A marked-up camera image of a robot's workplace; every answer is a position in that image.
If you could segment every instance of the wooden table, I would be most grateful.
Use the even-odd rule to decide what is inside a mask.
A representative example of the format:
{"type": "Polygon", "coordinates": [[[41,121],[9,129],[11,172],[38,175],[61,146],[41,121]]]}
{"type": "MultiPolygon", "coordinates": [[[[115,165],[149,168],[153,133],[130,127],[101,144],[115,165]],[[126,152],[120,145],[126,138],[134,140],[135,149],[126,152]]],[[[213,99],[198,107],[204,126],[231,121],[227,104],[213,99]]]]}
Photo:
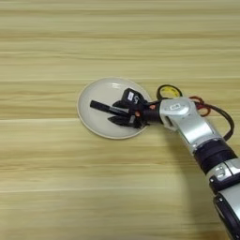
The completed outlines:
{"type": "Polygon", "coordinates": [[[239,155],[239,26],[237,0],[1,1],[0,239],[228,239],[175,133],[102,139],[76,102],[102,77],[171,83],[232,115],[239,155]]]}

